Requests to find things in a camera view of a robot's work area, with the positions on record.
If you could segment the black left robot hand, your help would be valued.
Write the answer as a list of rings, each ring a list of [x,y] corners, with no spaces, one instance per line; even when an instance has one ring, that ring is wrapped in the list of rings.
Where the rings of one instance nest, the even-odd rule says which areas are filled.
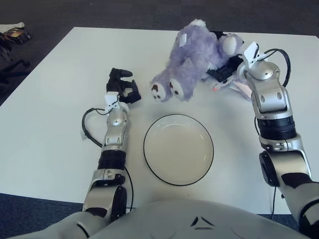
[[[132,77],[133,73],[124,69],[112,68],[106,84],[107,92],[118,92],[119,101],[133,104],[142,99],[135,80],[124,81],[122,78]]]

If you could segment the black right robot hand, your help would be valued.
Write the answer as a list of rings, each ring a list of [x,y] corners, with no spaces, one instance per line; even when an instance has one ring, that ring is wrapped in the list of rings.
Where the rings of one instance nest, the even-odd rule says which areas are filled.
[[[237,34],[225,34],[222,31],[211,32],[216,35],[217,43],[216,53],[213,55],[207,74],[219,83],[225,84],[243,62],[239,55],[244,41]]]

